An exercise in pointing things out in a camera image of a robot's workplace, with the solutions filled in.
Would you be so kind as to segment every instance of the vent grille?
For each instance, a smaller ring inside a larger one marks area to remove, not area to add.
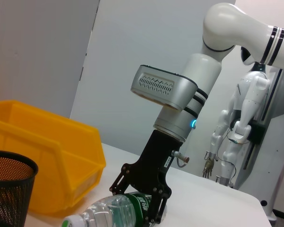
[[[144,74],[139,79],[139,85],[157,93],[168,95],[172,91],[174,83],[164,79],[159,79],[151,75]]]

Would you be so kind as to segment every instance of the mesh trash can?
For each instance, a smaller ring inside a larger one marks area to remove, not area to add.
[[[0,151],[0,227],[23,227],[37,164],[31,159]]]

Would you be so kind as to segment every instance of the green bottle label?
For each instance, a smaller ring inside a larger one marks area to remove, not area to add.
[[[62,227],[71,227],[71,223],[67,220],[65,220],[63,223],[62,223]]]
[[[139,192],[133,192],[125,194],[127,198],[132,202],[135,214],[136,214],[136,225],[135,227],[142,227],[144,224],[145,217],[149,204],[151,203],[151,195],[142,194]]]

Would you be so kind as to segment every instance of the yellow storage crate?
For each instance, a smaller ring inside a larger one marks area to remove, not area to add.
[[[37,213],[75,205],[99,183],[106,166],[96,128],[18,101],[0,102],[0,150],[39,166],[29,204]]]

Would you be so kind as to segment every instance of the tabletop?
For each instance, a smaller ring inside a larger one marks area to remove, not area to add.
[[[106,168],[101,181],[75,207],[52,216],[28,213],[25,227],[60,227],[63,217],[82,213],[95,201],[110,196],[109,187],[124,163],[139,156],[102,144]],[[211,180],[170,168],[166,182],[172,189],[167,215],[160,227],[271,227],[260,202],[253,196]]]

